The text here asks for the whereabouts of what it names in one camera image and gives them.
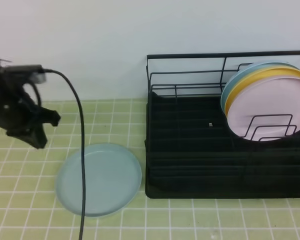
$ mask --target black drip tray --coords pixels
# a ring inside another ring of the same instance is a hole
[[[219,96],[148,96],[150,198],[300,198],[300,131],[274,141],[232,133]]]

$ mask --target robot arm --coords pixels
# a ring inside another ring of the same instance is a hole
[[[43,124],[57,126],[60,115],[41,106],[36,84],[44,82],[41,65],[0,67],[0,128],[10,137],[20,139],[34,148],[46,146]],[[37,96],[37,104],[24,90],[30,84]]]

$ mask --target yellow plate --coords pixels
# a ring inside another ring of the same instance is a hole
[[[279,76],[279,75],[285,75],[285,76],[295,76],[300,78],[300,70],[289,67],[289,66],[275,66],[275,67],[267,67],[263,68],[257,71],[254,71],[250,73],[249,75],[245,76],[242,78],[231,90],[229,93],[226,101],[225,101],[225,115],[228,116],[228,111],[235,100],[236,96],[247,86],[250,84],[264,79],[264,78],[269,78],[269,77],[274,77],[274,76]]]

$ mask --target blue plate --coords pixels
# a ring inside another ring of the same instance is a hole
[[[101,217],[125,207],[137,194],[142,172],[137,158],[125,147],[104,143],[85,148],[87,217]],[[81,215],[81,151],[66,159],[55,181],[55,193],[70,212]]]
[[[248,65],[245,69],[242,69],[238,71],[235,75],[233,75],[229,81],[224,86],[222,95],[221,95],[221,109],[223,112],[225,112],[225,105],[228,98],[228,95],[230,94],[232,88],[245,76],[248,74],[251,74],[254,71],[263,69],[263,68],[270,68],[277,65],[283,65],[283,66],[289,66],[295,69],[299,69],[294,65],[291,65],[290,63],[286,61],[279,61],[279,60],[272,60],[272,61],[260,61],[253,64]]]

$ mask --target black dish rack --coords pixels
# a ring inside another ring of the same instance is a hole
[[[300,198],[300,131],[274,141],[250,141],[228,127],[220,107],[230,58],[296,56],[300,51],[147,56],[148,102],[146,115],[145,193],[150,198]],[[221,70],[150,72],[154,59],[222,58]],[[152,84],[155,75],[220,73],[218,82]],[[218,89],[219,93],[179,94],[184,89]],[[174,94],[159,94],[172,90]],[[254,116],[266,118],[270,115]]]

